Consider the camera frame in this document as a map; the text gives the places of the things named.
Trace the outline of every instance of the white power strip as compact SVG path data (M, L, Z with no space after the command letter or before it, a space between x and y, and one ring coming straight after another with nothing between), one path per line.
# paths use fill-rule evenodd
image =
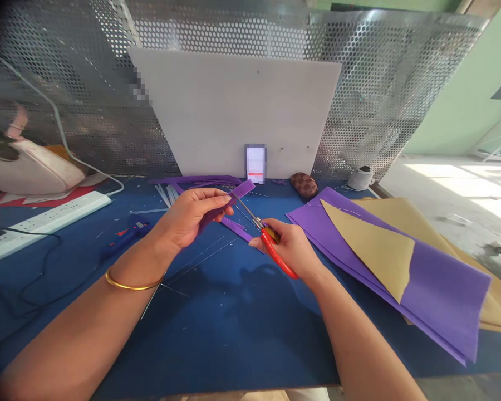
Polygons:
M92 191L10 228L26 232L52 234L110 203L110 198L100 192ZM8 231L0 236L0 259L45 237Z

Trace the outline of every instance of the thread spool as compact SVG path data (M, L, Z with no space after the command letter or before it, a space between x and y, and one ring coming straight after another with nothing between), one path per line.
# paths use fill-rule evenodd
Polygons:
M373 179L373 171L371 171L371 167L362 166L358 167L349 177L349 181L347 181L347 186L349 189L355 191L362 191L369 188L371 184L373 184L375 180Z

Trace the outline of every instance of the bracelet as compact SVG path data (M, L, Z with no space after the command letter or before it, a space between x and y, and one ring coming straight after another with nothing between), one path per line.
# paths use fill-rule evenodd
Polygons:
M105 277L106 277L106 281L107 281L109 284L113 285L113 287L117 287L117 288L124 288L125 290L132 290L132 291L143 291L143 290L149 290L149 289L151 289L151 288L154 288L154 287L156 287L156 286L160 285L160 284L161 284L161 282L163 281L163 277L162 277L160 281L158 281L158 282L156 282L156 283L154 283L154 284L152 284L152 285L149 285L149 286L147 286L147 287L129 287L129 286L125 286L125 285L123 285L123 284L120 284L120 283L116 282L116 281L115 281L115 280L111 277L111 275L110 275L110 269L111 269L111 267L110 267L108 270L106 270L106 275L105 275Z

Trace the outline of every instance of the scissors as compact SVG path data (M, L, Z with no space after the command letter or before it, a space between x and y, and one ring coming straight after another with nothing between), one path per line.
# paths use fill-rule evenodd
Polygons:
M236 195L234 196L243 205L247 212L249 212L250 216L252 217L253 224L260 231L260 233L262 233L260 238L266 246L267 252L269 252L271 259L275 261L278 267L280 267L284 271L284 273L288 275L288 277L297 280L299 276L297 276L297 274L288 267L284 260L282 260L282 258L280 258L280 256L277 254L277 251L275 251L273 248L273 244L278 245L280 243L280 235L270 227L267 227L265 224L263 224L260 218L253 215L249 208L241 201L241 199L239 199Z

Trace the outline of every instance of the scissor blade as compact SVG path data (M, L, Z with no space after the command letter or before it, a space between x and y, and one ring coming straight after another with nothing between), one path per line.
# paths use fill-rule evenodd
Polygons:
M241 199L239 199L239 197L238 197L237 195L234 195L234 196L235 196L235 198L236 198L236 199L237 199L237 200L238 200L238 201L239 201L239 202L243 205L243 207L245 208L245 210L246 210L247 212L249 212L250 216L252 217L252 221L254 222L254 224L256 225L256 227L258 227L258 229L260 229L260 227L261 227L260 220L258 220L258 219L256 218L256 216L252 214L252 212L249 210L249 208L247 207L247 205L245 205L245 204L241 201Z

